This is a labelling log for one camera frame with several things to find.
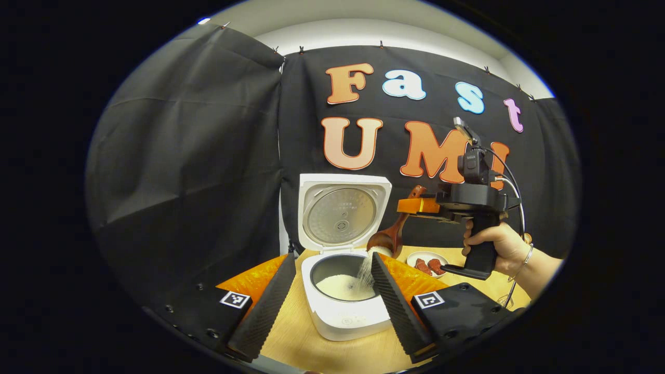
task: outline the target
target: meat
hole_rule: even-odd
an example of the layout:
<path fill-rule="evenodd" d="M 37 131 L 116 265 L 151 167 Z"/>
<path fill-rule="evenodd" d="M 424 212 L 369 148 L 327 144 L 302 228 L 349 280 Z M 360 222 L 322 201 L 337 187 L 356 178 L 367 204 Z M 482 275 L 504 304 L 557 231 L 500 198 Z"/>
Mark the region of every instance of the meat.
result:
<path fill-rule="evenodd" d="M 441 270 L 441 261 L 439 261 L 436 258 L 431 259 L 428 263 L 427 266 L 432 269 L 433 272 L 435 272 L 437 275 L 441 275 L 445 273 L 445 271 Z"/>
<path fill-rule="evenodd" d="M 427 267 L 427 265 L 425 265 L 425 261 L 423 261 L 423 262 L 417 262 L 416 261 L 416 266 L 414 266 L 414 268 L 420 270 L 421 272 L 423 272 L 423 273 L 425 273 L 429 276 L 432 274 L 432 271 Z"/>

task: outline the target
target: plate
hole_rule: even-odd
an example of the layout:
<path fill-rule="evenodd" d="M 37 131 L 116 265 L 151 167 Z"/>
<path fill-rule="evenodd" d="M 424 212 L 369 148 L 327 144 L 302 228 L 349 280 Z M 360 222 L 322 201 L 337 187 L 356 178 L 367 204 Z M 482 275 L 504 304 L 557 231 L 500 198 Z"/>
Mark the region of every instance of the plate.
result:
<path fill-rule="evenodd" d="M 433 258 L 439 259 L 442 265 L 448 264 L 448 261 L 440 254 L 435 254 L 434 252 L 427 252 L 427 251 L 418 251 L 410 254 L 409 257 L 406 258 L 406 264 L 413 268 L 414 266 L 416 266 L 416 260 L 419 258 L 422 258 L 423 261 L 425 261 L 425 265 L 427 265 L 427 263 Z M 432 277 L 441 278 L 442 276 L 444 276 L 444 274 L 446 273 L 444 272 L 443 274 L 438 275 L 437 273 L 432 272 Z"/>

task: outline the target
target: blue letter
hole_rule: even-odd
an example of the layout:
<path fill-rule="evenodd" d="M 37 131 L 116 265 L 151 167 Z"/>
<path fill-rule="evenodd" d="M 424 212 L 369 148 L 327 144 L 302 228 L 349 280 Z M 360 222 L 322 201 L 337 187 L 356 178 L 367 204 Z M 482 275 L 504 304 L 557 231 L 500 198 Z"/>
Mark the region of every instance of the blue letter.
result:
<path fill-rule="evenodd" d="M 383 92 L 390 96 L 407 96 L 413 100 L 420 100 L 427 95 L 422 90 L 422 80 L 412 71 L 391 70 L 386 73 L 386 78 L 390 80 L 383 84 Z"/>
<path fill-rule="evenodd" d="M 480 114 L 485 110 L 483 93 L 478 87 L 472 86 L 468 83 L 459 82 L 455 85 L 455 90 L 461 96 L 458 98 L 458 103 L 462 109 L 476 114 Z"/>

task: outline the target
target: black curtain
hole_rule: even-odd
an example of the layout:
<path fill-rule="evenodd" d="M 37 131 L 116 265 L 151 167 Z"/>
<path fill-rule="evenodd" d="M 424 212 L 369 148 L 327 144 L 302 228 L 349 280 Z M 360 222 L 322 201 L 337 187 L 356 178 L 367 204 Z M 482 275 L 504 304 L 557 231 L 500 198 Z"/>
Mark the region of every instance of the black curtain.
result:
<path fill-rule="evenodd" d="M 360 95 L 354 102 L 329 104 L 331 76 L 326 70 L 355 64 L 370 64 L 374 72 L 365 74 L 365 87 L 353 88 Z M 416 73 L 422 80 L 426 97 L 412 100 L 386 94 L 382 85 L 392 70 Z M 456 84 L 465 82 L 480 88 L 484 111 L 474 114 L 458 104 Z M 513 129 L 504 100 L 512 98 L 520 109 L 523 131 Z M 577 223 L 581 195 L 580 162 L 569 124 L 555 99 L 533 102 L 527 94 L 483 69 L 427 52 L 371 46 L 332 47 L 286 56 L 279 101 L 279 145 L 283 164 L 282 209 L 290 240 L 299 245 L 297 197 L 301 173 L 348 173 L 385 176 L 393 185 L 380 230 L 397 219 L 397 200 L 406 198 L 416 184 L 429 191 L 442 181 L 429 178 L 424 162 L 423 176 L 400 173 L 409 154 L 408 121 L 426 122 L 441 144 L 454 130 L 452 119 L 461 117 L 477 132 L 483 145 L 500 142 L 509 147 L 506 163 L 521 190 L 526 231 L 544 252 L 563 257 L 570 248 Z M 344 130 L 343 150 L 349 156 L 360 152 L 360 118 L 377 118 L 376 153 L 366 168 L 345 170 L 333 166 L 323 151 L 325 130 L 321 120 L 343 117 L 350 121 Z M 446 167 L 446 162 L 439 170 Z M 509 186 L 504 191 L 512 194 Z M 517 210 L 510 211 L 507 222 L 517 231 Z M 462 225 L 410 218 L 404 226 L 404 244 L 411 246 L 461 247 Z"/>
<path fill-rule="evenodd" d="M 196 25 L 146 59 L 95 130 L 86 203 L 125 290 L 155 308 L 279 255 L 283 57 Z"/>

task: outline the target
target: white rice cooker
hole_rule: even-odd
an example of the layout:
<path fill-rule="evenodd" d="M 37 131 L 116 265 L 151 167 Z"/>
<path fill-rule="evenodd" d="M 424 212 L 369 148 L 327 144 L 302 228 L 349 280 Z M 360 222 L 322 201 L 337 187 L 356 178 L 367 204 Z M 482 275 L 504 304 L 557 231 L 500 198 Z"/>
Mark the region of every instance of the white rice cooker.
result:
<path fill-rule="evenodd" d="M 303 261 L 301 273 L 314 325 L 328 340 L 358 339 L 390 328 L 376 288 L 373 297 L 348 301 L 324 293 L 316 284 L 339 274 L 357 276 L 391 189 L 380 176 L 300 175 L 298 235 L 304 248 L 319 251 Z"/>

